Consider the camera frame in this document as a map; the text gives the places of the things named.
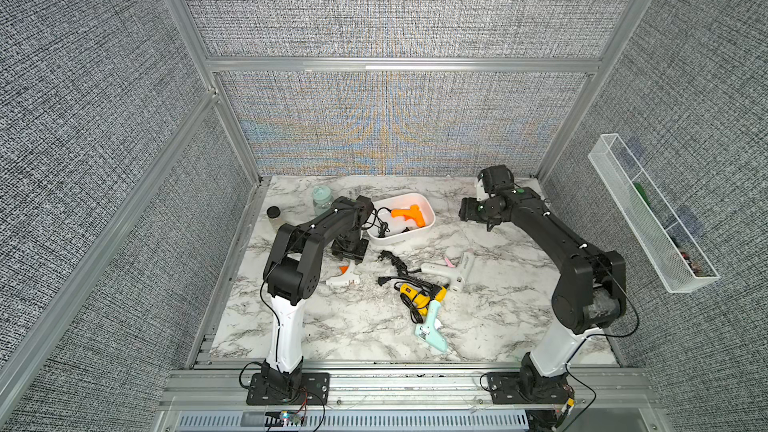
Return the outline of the orange hot glue gun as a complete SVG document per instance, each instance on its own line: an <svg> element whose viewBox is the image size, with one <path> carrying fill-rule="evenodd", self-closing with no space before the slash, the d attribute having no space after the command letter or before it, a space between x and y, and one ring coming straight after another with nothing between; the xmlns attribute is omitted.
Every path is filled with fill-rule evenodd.
<svg viewBox="0 0 768 432"><path fill-rule="evenodd" d="M424 215L417 204L413 204L409 208L392 209L390 215L392 218L403 218L406 221L412 220L418 228L426 226Z"/></svg>

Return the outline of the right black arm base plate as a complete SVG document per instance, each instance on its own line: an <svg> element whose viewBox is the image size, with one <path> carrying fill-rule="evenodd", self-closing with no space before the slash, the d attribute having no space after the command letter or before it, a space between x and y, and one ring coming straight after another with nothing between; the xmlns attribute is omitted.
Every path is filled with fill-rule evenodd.
<svg viewBox="0 0 768 432"><path fill-rule="evenodd" d="M565 404L573 389L565 375L542 377L535 370L487 374L492 402L500 404Z"/></svg>

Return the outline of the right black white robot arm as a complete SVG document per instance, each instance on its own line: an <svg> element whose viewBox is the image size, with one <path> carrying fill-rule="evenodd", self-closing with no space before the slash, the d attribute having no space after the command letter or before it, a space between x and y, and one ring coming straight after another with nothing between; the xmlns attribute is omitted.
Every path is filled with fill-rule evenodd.
<svg viewBox="0 0 768 432"><path fill-rule="evenodd" d="M551 296L555 321L523 359L535 378L566 373L583 344L606 337L605 330L627 310L625 261L582 239L532 189L512 187L483 200L461 200L458 216L488 231L511 223L525 232L551 259L559 279Z"/></svg>

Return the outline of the yellow hot glue gun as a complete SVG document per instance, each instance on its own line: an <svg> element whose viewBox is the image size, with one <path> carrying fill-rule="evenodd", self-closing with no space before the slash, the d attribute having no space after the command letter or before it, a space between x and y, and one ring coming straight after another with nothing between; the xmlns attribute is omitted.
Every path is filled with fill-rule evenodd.
<svg viewBox="0 0 768 432"><path fill-rule="evenodd" d="M402 303L407 307L414 324L424 322L431 302L442 302L447 294L445 286L416 278L381 276L377 278L379 286L392 283L399 293Z"/></svg>

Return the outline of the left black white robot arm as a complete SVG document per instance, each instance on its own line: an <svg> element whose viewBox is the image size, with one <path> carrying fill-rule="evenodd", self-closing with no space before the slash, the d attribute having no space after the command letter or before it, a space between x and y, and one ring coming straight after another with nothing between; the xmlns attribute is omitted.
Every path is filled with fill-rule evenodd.
<svg viewBox="0 0 768 432"><path fill-rule="evenodd" d="M260 293L273 316L268 366L282 374L301 368L303 317L306 302L317 289L325 256L331 254L361 263L369 241L363 227L373 213L370 198L339 197L316 218L298 225L283 224L276 233L264 272Z"/></svg>

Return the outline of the white pink glue gun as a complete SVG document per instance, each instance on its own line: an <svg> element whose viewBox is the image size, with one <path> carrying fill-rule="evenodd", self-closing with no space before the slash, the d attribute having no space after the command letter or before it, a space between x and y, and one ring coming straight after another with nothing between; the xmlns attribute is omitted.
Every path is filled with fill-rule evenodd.
<svg viewBox="0 0 768 432"><path fill-rule="evenodd" d="M473 253L465 252L458 265L448 266L434 263L424 263L419 268L410 270L407 264L390 251L382 251L378 255L380 261L389 261L401 277L412 277L418 273L425 273L448 280L447 288L453 292L462 292L469 283L469 277L475 265L476 258Z"/></svg>

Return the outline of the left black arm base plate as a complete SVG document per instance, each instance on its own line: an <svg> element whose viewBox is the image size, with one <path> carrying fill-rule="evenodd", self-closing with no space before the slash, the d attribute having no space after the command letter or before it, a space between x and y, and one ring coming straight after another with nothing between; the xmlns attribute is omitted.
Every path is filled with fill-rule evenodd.
<svg viewBox="0 0 768 432"><path fill-rule="evenodd" d="M326 405L330 389L328 373L301 373L284 377L264 378L256 373L251 378L245 402L249 406L311 406Z"/></svg>

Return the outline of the mint green glue gun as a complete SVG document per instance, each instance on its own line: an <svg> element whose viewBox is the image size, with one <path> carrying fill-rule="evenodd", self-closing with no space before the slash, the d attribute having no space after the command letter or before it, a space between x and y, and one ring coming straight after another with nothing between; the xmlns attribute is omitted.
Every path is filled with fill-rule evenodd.
<svg viewBox="0 0 768 432"><path fill-rule="evenodd" d="M429 303L423 322L415 325L414 336L438 352L445 353L448 350L448 342L437 328L437 316L441 307L441 303L436 300Z"/></svg>

